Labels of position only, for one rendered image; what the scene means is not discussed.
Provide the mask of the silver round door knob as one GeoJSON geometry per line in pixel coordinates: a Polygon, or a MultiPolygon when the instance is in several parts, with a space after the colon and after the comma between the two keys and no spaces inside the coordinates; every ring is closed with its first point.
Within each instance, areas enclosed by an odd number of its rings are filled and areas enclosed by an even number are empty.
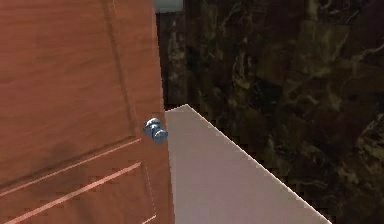
{"type": "Polygon", "coordinates": [[[158,118],[149,119],[145,123],[143,131],[157,144],[165,142],[168,138],[168,131],[162,128],[162,123],[158,118]]]}

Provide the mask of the brown wooden room door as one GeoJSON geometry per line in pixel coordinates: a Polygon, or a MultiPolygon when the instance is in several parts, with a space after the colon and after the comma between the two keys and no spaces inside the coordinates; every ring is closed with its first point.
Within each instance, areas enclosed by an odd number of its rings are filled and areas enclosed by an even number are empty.
{"type": "Polygon", "coordinates": [[[0,224],[175,224],[153,0],[0,0],[0,224]]]}

